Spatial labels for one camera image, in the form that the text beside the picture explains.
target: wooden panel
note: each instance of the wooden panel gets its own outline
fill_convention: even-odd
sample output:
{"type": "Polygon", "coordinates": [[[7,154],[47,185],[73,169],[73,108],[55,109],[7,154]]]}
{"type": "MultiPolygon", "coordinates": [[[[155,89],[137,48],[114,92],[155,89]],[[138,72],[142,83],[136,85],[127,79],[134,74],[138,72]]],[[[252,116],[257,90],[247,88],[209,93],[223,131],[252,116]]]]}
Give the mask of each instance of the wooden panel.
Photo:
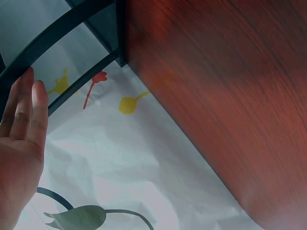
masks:
{"type": "Polygon", "coordinates": [[[241,206],[307,229],[307,2],[129,0],[128,18],[130,66],[241,206]]]}

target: wood grain surface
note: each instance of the wood grain surface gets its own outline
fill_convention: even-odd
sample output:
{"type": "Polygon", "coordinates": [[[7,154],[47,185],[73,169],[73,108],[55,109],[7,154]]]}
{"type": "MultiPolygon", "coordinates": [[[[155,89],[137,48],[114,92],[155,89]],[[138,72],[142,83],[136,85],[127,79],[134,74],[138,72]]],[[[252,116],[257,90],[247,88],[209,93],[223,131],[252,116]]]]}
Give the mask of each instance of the wood grain surface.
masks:
{"type": "Polygon", "coordinates": [[[307,2],[128,2],[132,69],[258,224],[306,230],[307,2]]]}

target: furniture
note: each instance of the furniture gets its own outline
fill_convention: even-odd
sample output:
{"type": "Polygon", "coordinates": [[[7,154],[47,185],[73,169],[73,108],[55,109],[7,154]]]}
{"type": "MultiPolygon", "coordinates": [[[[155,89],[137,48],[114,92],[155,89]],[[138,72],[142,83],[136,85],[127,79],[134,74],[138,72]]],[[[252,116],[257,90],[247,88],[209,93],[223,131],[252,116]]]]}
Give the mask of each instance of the furniture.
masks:
{"type": "Polygon", "coordinates": [[[128,0],[127,15],[128,64],[240,205],[307,229],[307,2],[128,0]]]}
{"type": "Polygon", "coordinates": [[[4,66],[0,56],[0,117],[2,117],[12,84],[51,46],[83,22],[87,23],[109,55],[89,69],[52,102],[48,107],[48,115],[51,115],[112,61],[116,60],[120,66],[125,64],[125,1],[67,0],[67,2],[72,9],[40,33],[8,66],[4,66]]]}

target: hand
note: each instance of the hand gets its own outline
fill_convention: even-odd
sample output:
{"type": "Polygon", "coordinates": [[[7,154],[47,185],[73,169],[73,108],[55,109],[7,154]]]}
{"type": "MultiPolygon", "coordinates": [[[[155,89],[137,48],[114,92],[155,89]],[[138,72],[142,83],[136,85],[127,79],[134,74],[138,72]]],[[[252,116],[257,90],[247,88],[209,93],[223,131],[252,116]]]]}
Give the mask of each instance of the hand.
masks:
{"type": "Polygon", "coordinates": [[[11,230],[44,166],[48,97],[28,69],[12,86],[0,123],[0,229],[11,230]]]}

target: finger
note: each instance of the finger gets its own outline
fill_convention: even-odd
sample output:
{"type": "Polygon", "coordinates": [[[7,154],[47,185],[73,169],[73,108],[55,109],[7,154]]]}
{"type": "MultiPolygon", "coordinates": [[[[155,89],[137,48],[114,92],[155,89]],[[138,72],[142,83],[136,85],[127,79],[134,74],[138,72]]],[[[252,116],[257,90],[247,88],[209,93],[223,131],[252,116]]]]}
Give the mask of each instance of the finger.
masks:
{"type": "Polygon", "coordinates": [[[32,87],[32,102],[32,119],[27,140],[37,148],[38,152],[35,154],[40,154],[39,157],[43,159],[48,126],[48,96],[40,80],[36,81],[32,87]]]}
{"type": "Polygon", "coordinates": [[[15,119],[10,132],[10,137],[16,140],[25,139],[30,126],[33,83],[34,71],[32,68],[29,68],[20,79],[15,119]]]}
{"type": "Polygon", "coordinates": [[[2,120],[0,123],[0,137],[8,137],[15,119],[15,112],[18,102],[18,90],[20,85],[20,78],[15,81],[10,90],[10,95],[6,103],[2,120]]]}

